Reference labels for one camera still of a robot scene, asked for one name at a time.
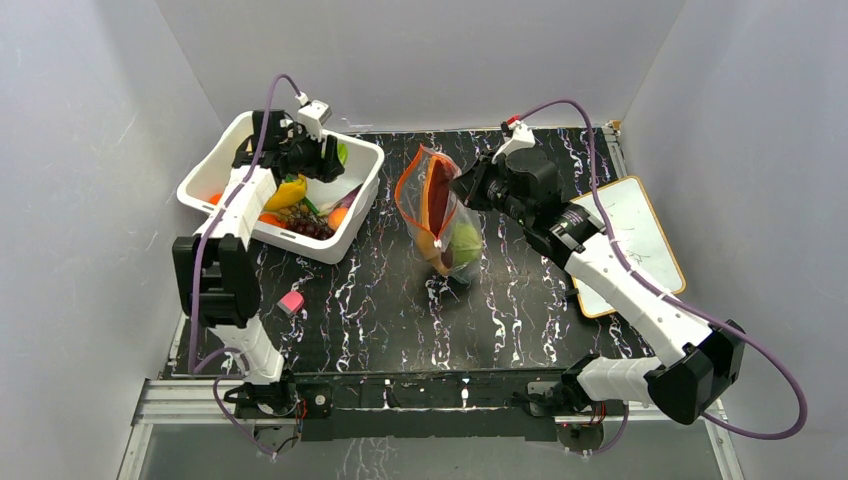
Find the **green toy starfruit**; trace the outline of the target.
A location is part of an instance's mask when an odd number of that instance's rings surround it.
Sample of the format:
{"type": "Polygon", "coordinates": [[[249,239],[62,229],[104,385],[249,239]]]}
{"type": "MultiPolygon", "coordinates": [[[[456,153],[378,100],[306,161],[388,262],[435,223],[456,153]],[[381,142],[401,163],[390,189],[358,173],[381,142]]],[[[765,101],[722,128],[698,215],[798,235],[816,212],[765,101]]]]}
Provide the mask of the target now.
{"type": "Polygon", "coordinates": [[[342,167],[345,167],[348,159],[348,150],[347,146],[344,143],[336,143],[335,147],[335,155],[338,161],[338,164],[342,167]]]}

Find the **green toy cabbage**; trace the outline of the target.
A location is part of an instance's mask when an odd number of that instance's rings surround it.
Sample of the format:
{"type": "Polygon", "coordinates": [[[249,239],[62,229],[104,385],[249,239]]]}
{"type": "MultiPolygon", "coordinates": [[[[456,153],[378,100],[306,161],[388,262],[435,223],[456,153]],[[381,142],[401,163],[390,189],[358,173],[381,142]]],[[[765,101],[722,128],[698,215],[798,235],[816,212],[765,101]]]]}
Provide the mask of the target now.
{"type": "Polygon", "coordinates": [[[460,268],[476,261],[482,251],[482,236],[480,229],[471,223],[457,224],[449,242],[452,267],[460,268]]]}

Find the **clear orange-zip bag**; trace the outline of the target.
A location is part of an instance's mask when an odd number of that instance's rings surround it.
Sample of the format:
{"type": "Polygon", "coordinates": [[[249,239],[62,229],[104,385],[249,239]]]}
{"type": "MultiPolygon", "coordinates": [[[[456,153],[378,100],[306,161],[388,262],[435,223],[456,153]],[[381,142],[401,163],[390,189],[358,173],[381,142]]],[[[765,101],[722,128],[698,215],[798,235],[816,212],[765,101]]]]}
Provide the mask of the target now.
{"type": "Polygon", "coordinates": [[[448,155],[421,145],[394,200],[420,257],[440,275],[469,284],[479,276],[484,242],[479,214],[450,188],[460,174],[448,155]]]}

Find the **brown toy kiwi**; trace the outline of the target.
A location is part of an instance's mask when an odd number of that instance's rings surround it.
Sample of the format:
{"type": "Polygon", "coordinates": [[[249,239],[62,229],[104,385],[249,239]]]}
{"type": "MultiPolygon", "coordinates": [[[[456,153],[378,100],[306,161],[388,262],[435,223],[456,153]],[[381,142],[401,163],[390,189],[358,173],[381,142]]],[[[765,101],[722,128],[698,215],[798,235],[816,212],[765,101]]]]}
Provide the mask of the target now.
{"type": "Polygon", "coordinates": [[[442,260],[444,253],[442,242],[431,232],[420,230],[415,237],[415,245],[421,257],[428,262],[439,274],[448,276],[451,268],[442,260]]]}

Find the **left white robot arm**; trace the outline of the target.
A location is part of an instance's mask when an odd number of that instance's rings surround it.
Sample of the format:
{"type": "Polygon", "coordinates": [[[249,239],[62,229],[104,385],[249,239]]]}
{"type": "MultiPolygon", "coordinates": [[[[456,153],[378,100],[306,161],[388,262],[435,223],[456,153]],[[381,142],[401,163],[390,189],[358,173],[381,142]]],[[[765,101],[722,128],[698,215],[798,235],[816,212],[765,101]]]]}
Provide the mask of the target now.
{"type": "Polygon", "coordinates": [[[326,117],[301,108],[255,111],[253,132],[233,156],[227,185],[207,220],[172,245],[179,298],[190,321],[188,368],[195,373],[213,359],[198,356],[206,328],[238,362],[244,374],[234,404],[288,416],[299,391],[285,361],[259,319],[260,286],[248,255],[252,232],[266,204],[288,179],[329,183],[345,170],[338,139],[324,128],[326,117]]]}

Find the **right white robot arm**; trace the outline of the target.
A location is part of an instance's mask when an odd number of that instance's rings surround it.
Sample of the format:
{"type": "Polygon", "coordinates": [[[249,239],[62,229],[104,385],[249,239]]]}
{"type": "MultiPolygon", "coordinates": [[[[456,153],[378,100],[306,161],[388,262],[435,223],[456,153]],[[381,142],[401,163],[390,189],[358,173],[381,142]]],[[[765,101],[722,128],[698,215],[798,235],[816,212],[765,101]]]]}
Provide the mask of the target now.
{"type": "Polygon", "coordinates": [[[464,206],[496,210],[518,222],[525,240],[594,290],[649,344],[654,354],[610,359],[589,354],[558,384],[530,397],[546,407],[590,413],[602,401],[652,404],[693,423],[738,377],[744,345],[727,327],[709,325],[653,293],[616,258],[598,215],[562,199],[555,165],[539,148],[486,154],[451,180],[464,206]]]}

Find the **yellow toy bell pepper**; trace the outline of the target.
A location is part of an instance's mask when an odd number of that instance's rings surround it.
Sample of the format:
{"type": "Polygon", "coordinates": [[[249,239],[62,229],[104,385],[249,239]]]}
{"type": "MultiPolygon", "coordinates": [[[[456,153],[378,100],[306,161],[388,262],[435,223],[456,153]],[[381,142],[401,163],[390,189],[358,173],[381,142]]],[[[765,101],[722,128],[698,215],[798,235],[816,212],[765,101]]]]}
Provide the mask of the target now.
{"type": "Polygon", "coordinates": [[[303,175],[299,175],[294,180],[283,182],[265,203],[264,210],[279,212],[280,210],[290,208],[306,197],[307,190],[308,181],[303,175]]]}

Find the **orange toy tomato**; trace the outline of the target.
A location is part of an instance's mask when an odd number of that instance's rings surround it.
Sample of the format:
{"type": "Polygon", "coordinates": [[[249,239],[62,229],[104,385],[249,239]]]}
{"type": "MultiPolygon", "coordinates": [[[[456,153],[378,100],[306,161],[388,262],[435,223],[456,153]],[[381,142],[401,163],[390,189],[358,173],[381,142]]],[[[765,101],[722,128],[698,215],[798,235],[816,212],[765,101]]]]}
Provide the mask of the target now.
{"type": "Polygon", "coordinates": [[[269,213],[269,212],[263,213],[259,216],[259,220],[263,223],[274,226],[276,228],[280,228],[280,229],[286,229],[287,228],[285,218],[283,216],[279,215],[279,214],[276,214],[276,213],[269,213]]]}

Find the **purple toy eggplant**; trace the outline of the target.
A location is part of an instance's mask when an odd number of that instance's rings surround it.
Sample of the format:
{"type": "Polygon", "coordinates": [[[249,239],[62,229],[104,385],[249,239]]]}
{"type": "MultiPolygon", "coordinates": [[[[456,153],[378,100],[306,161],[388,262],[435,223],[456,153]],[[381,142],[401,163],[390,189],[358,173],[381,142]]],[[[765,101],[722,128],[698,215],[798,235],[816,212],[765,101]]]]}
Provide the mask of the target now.
{"type": "Polygon", "coordinates": [[[349,208],[352,205],[352,203],[354,202],[354,200],[356,199],[356,197],[358,196],[361,189],[362,189],[362,184],[358,185],[357,187],[355,187],[354,189],[349,191],[342,198],[335,200],[335,201],[332,201],[332,202],[327,202],[325,204],[322,204],[319,207],[319,215],[320,216],[328,216],[333,211],[335,211],[336,209],[349,208]]]}

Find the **orange toy peach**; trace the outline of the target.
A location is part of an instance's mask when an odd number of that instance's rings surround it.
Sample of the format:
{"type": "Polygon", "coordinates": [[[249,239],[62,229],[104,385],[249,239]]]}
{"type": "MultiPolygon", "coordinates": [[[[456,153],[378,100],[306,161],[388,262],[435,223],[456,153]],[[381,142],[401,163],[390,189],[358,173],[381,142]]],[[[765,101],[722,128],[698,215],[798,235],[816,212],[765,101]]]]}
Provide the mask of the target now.
{"type": "Polygon", "coordinates": [[[333,231],[338,231],[339,228],[341,227],[343,221],[347,217],[348,212],[349,212],[348,207],[337,207],[337,208],[333,209],[327,215],[327,218],[326,218],[326,222],[327,222],[328,226],[333,231]]]}

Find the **white plastic bin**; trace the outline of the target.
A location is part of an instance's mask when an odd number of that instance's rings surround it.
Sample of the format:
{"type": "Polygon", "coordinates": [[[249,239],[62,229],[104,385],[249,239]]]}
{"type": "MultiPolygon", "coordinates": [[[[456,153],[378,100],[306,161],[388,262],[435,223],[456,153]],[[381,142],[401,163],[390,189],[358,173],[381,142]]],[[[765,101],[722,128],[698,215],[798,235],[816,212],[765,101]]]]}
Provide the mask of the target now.
{"type": "MultiPolygon", "coordinates": [[[[230,123],[217,144],[179,184],[180,203],[215,216],[232,190],[245,177],[248,168],[232,168],[237,147],[254,133],[252,113],[243,112],[230,123]]],[[[346,254],[371,211],[380,184],[379,172],[384,162],[383,149],[371,142],[334,133],[345,147],[345,171],[331,183],[318,180],[294,180],[278,185],[267,169],[256,168],[247,185],[231,204],[225,206],[224,218],[216,233],[234,233],[248,245],[247,228],[251,238],[325,264],[336,264],[346,254]],[[357,192],[335,233],[318,240],[288,228],[255,220],[252,215],[277,213],[282,207],[292,207],[297,200],[307,199],[316,207],[331,206],[351,191],[357,192]]]]}

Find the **pink eraser block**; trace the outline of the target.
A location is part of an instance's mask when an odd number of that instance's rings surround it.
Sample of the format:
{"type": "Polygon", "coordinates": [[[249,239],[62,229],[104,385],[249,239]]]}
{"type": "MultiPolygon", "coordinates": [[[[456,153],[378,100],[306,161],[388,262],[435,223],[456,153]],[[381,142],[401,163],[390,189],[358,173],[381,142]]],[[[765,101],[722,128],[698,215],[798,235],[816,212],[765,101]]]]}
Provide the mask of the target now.
{"type": "Polygon", "coordinates": [[[296,290],[287,292],[276,302],[276,306],[287,316],[298,314],[303,309],[304,304],[303,295],[296,290]]]}

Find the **black marble table mat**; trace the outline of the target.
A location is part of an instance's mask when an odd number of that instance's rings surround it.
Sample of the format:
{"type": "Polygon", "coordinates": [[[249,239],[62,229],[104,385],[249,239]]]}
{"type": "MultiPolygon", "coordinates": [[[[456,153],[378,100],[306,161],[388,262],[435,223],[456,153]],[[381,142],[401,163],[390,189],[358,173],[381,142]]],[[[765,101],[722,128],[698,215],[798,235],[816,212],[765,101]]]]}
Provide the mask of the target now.
{"type": "Polygon", "coordinates": [[[385,154],[378,194],[339,263],[251,243],[260,318],[293,371],[566,368],[589,353],[651,354],[620,316],[586,318],[569,296],[570,278],[498,213],[481,218],[481,270],[471,283],[442,277],[420,259],[393,198],[418,148],[466,166],[500,140],[494,130],[373,134],[385,154]],[[305,304],[287,316],[276,302],[292,290],[305,304]]]}

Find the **small whiteboard wooden frame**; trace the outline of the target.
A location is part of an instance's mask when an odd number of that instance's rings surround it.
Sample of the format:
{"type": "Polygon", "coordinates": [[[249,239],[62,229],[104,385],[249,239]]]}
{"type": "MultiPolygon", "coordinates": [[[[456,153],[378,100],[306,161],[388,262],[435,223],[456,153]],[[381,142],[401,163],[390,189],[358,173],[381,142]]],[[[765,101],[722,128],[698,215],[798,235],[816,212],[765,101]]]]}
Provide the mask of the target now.
{"type": "MultiPolygon", "coordinates": [[[[628,176],[599,188],[598,194],[615,239],[631,266],[653,285],[673,295],[683,292],[687,281],[641,180],[628,176]]],[[[578,289],[581,312],[587,318],[615,311],[602,292],[594,289],[599,285],[602,291],[609,290],[611,282],[602,278],[605,267],[614,270],[619,262],[606,240],[593,240],[567,270],[578,289]]]]}

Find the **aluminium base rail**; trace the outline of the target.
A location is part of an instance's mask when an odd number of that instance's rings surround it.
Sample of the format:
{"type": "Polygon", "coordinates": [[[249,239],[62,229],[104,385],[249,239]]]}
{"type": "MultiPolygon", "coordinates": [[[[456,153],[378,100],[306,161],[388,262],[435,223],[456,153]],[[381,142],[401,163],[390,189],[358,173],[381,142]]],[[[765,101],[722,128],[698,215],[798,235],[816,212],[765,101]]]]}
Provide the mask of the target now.
{"type": "Polygon", "coordinates": [[[143,390],[122,479],[739,479],[729,435],[615,403],[534,416],[527,372],[319,375],[307,407],[232,426],[208,380],[143,390]]]}

